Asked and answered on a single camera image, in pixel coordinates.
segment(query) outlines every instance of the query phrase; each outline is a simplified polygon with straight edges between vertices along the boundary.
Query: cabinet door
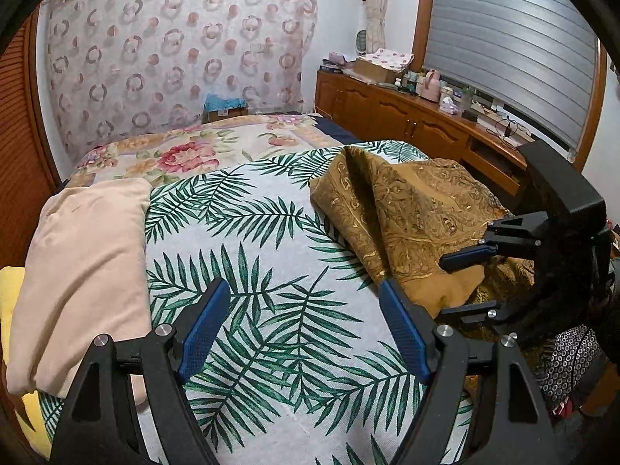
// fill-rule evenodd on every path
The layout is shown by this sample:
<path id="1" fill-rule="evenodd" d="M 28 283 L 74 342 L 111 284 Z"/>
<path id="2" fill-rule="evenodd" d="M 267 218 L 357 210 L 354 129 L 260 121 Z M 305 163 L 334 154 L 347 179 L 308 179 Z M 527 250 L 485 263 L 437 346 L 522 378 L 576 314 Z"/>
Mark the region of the cabinet door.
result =
<path id="1" fill-rule="evenodd" d="M 332 118 L 336 124 L 352 132 L 360 140 L 372 140 L 369 128 L 373 105 L 376 103 L 368 93 L 368 86 L 352 80 L 337 93 Z"/>
<path id="2" fill-rule="evenodd" d="M 319 75 L 314 104 L 323 117 L 334 117 L 334 101 L 338 94 L 338 82 L 334 74 Z"/>
<path id="3" fill-rule="evenodd" d="M 421 113 L 413 122 L 410 143 L 430 158 L 458 161 L 466 147 L 467 134 L 434 117 Z"/>
<path id="4" fill-rule="evenodd" d="M 381 96 L 371 114 L 368 140 L 405 140 L 412 123 L 412 110 L 406 103 Z"/>

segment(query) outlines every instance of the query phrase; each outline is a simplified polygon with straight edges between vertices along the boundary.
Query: wooden window frame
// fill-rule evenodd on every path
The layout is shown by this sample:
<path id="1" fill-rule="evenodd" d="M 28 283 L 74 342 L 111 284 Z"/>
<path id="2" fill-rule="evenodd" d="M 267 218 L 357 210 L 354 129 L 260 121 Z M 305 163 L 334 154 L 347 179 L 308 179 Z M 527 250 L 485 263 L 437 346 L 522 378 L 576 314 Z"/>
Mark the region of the wooden window frame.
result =
<path id="1" fill-rule="evenodd" d="M 427 45 L 429 43 L 430 18 L 433 12 L 433 0 L 420 0 L 418 13 L 415 20 L 415 33 L 413 35 L 413 61 L 410 69 L 419 72 L 424 65 Z M 585 117 L 582 135 L 577 145 L 573 166 L 579 171 L 584 170 L 585 162 L 590 155 L 590 149 L 596 136 L 596 129 L 601 119 L 603 99 L 605 97 L 605 85 L 607 81 L 607 52 L 600 40 L 597 39 L 596 57 L 594 58 L 594 77 L 590 104 Z"/>

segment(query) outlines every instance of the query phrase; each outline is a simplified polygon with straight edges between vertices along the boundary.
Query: blue gripper pad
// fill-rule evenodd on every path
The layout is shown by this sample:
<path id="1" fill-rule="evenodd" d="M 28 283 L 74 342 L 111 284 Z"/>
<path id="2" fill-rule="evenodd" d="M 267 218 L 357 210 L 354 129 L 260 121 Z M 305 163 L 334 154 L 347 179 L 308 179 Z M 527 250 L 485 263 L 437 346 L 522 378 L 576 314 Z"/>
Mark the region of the blue gripper pad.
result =
<path id="1" fill-rule="evenodd" d="M 427 365 L 426 344 L 407 310 L 405 310 L 398 294 L 401 294 L 407 300 L 407 304 L 410 304 L 407 296 L 395 281 L 386 279 L 381 282 L 379 284 L 379 307 L 392 333 L 396 347 L 398 347 L 398 351 L 405 361 L 407 370 L 415 375 L 421 383 L 428 384 L 432 373 Z"/>
<path id="2" fill-rule="evenodd" d="M 213 341 L 228 316 L 230 287 L 219 280 L 209 302 L 202 310 L 183 344 L 183 357 L 177 374 L 185 384 L 190 377 L 202 372 Z"/>

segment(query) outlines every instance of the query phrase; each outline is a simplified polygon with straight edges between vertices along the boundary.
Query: window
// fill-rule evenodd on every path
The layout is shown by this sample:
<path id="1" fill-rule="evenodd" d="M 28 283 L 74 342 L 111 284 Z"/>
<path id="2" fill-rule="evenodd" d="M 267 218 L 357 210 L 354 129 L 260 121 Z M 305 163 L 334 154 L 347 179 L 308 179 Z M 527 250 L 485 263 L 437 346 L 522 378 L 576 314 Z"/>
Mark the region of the window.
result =
<path id="1" fill-rule="evenodd" d="M 424 67 L 501 99 L 576 148 L 595 47 L 569 0 L 433 0 Z"/>

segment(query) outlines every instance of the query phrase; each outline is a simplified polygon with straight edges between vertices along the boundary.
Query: silver bolt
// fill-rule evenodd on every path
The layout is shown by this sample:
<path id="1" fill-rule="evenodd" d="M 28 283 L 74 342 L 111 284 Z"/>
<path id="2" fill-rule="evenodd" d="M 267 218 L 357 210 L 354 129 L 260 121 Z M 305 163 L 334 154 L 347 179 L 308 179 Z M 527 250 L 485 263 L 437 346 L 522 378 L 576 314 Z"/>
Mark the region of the silver bolt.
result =
<path id="1" fill-rule="evenodd" d="M 165 337 L 172 332 L 172 325 L 170 324 L 161 324 L 155 327 L 155 334 L 160 337 Z"/>
<path id="2" fill-rule="evenodd" d="M 452 334 L 454 334 L 454 332 L 455 329 L 453 329 L 449 325 L 440 325 L 439 327 L 437 327 L 437 334 L 439 334 L 441 337 L 450 337 Z"/>
<path id="3" fill-rule="evenodd" d="M 93 343 L 95 344 L 95 346 L 105 346 L 108 343 L 108 335 L 107 334 L 99 334 L 97 337 L 94 338 Z"/>
<path id="4" fill-rule="evenodd" d="M 506 346 L 507 348 L 512 348 L 517 344 L 517 342 L 511 338 L 509 335 L 502 335 L 500 339 L 500 343 Z"/>

